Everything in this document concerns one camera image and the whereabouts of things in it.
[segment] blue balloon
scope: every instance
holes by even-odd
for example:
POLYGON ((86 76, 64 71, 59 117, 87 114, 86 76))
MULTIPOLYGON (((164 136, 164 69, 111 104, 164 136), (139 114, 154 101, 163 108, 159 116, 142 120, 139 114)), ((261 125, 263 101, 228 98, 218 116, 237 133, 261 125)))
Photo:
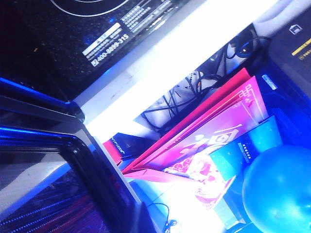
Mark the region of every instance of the blue balloon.
POLYGON ((311 233, 311 150, 271 148, 245 174, 245 210, 264 233, 311 233))

